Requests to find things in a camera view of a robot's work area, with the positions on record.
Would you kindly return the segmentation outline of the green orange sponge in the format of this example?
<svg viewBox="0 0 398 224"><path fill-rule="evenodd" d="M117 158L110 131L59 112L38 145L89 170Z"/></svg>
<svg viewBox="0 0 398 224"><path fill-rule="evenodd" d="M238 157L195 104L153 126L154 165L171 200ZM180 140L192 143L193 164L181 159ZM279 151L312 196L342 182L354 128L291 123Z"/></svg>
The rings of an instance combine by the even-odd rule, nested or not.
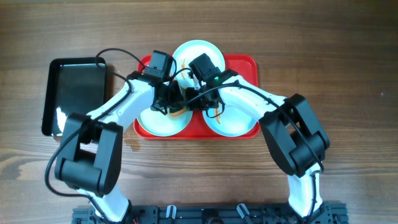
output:
<svg viewBox="0 0 398 224"><path fill-rule="evenodd" d="M187 111L185 107L183 108L170 108L169 109L169 114L171 116L180 116L181 114L184 114Z"/></svg>

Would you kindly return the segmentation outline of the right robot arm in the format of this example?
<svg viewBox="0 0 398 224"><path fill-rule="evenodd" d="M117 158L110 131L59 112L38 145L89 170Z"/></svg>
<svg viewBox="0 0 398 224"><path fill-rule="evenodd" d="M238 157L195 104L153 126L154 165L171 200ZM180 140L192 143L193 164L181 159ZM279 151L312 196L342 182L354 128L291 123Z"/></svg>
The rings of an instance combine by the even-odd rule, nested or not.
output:
<svg viewBox="0 0 398 224"><path fill-rule="evenodd" d="M221 103L255 119L271 157L287 174L290 207L310 223L322 204L318 178L324 171L322 161L330 140L309 102L299 94L289 98L273 95L234 70L221 71L207 54L193 59L189 67L201 88L187 105L206 110Z"/></svg>

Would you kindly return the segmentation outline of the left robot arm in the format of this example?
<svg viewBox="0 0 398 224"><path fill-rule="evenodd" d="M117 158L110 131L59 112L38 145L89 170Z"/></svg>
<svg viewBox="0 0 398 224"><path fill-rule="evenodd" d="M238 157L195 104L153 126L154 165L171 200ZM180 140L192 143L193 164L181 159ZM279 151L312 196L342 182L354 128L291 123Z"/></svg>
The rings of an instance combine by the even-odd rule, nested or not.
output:
<svg viewBox="0 0 398 224"><path fill-rule="evenodd" d="M47 164L45 184L56 195L49 181L55 178L75 190L72 197L86 198L94 208L91 222L137 223L131 201L120 191L123 133L146 109L166 113L173 57L153 51L149 65L124 78L123 88L103 106L88 114L72 113L66 120L59 148Z"/></svg>

